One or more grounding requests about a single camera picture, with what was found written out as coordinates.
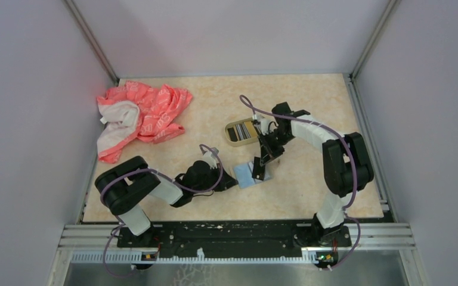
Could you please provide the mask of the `black credit card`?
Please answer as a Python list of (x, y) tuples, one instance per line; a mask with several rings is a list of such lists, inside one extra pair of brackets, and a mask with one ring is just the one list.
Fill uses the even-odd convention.
[(252, 167), (252, 178), (264, 181), (266, 174), (266, 165), (262, 164), (260, 157), (254, 157)]

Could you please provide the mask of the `cream card holder tray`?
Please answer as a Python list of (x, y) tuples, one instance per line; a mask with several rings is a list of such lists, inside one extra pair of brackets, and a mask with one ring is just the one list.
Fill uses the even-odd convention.
[(224, 127), (229, 146), (240, 147), (258, 142), (258, 134), (252, 124), (252, 118), (237, 120)]

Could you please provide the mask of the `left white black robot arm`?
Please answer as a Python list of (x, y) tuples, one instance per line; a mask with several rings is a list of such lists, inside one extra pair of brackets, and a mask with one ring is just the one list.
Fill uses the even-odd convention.
[(190, 203), (196, 194), (226, 191), (237, 184), (217, 157), (207, 154), (173, 179), (149, 168), (141, 156), (136, 156), (104, 172), (94, 183), (101, 203), (142, 247), (155, 238), (150, 219), (139, 206), (145, 197), (150, 195), (178, 208)]

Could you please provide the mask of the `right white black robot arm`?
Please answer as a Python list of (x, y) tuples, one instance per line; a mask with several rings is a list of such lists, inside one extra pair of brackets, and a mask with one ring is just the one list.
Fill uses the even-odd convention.
[(329, 189), (321, 209), (314, 215), (312, 238), (328, 245), (345, 220), (358, 191), (374, 178), (364, 138), (358, 132), (341, 135), (316, 120), (308, 111), (290, 109), (287, 102), (277, 104), (268, 120), (258, 111), (252, 116), (261, 155), (253, 162), (252, 177), (262, 180), (265, 167), (284, 153), (284, 146), (295, 138), (304, 140), (321, 152), (324, 181)]

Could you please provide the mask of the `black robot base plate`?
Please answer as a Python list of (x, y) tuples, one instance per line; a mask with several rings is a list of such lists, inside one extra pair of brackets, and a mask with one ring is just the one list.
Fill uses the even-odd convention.
[(155, 222), (135, 236), (117, 235), (119, 248), (156, 248), (160, 258), (194, 258), (201, 249), (209, 259), (296, 258), (304, 247), (351, 247), (348, 227), (318, 231), (312, 220), (230, 220)]

